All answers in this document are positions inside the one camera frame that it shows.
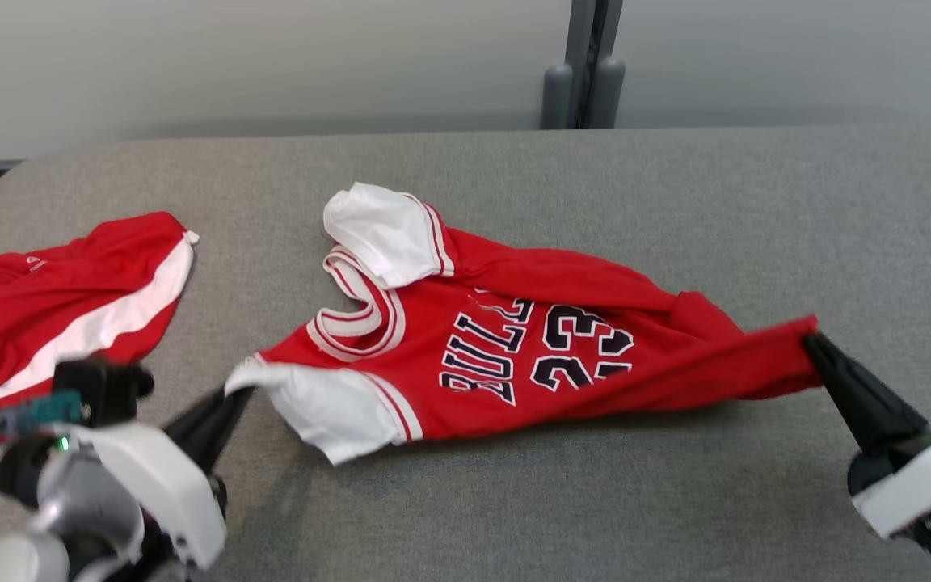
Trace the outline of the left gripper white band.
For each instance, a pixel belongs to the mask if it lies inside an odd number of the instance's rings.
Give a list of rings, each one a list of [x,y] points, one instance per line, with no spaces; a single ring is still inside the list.
[[[61,433],[74,452],[92,453],[156,520],[182,563],[207,570],[221,555],[226,537],[225,519],[207,475],[213,473],[254,393],[254,386],[232,394],[218,387],[175,416],[165,432],[129,421],[106,428],[62,426]]]

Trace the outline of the red shorts white stripe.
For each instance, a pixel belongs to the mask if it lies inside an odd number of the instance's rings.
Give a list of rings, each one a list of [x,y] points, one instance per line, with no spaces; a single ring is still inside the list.
[[[47,394],[56,365],[144,358],[166,334],[200,237],[169,213],[0,255],[0,410]]]

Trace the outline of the red basketball jersey white sleeves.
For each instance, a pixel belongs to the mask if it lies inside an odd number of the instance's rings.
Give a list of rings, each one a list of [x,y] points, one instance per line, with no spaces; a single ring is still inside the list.
[[[322,211],[322,262],[355,312],[318,310],[237,365],[333,464],[388,445],[547,421],[765,400],[820,386],[809,314],[743,331],[696,291],[558,248],[447,227],[425,201],[357,182]]]

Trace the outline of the grey partition frame post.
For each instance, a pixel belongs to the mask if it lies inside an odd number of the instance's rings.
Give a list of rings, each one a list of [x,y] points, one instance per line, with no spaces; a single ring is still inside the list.
[[[624,0],[597,0],[595,28],[592,29],[592,73],[588,92],[585,126],[612,129],[616,126],[618,104],[626,74],[626,64],[614,55]]]
[[[564,61],[548,67],[543,78],[540,129],[575,129],[579,101],[595,28],[597,0],[571,0]]]

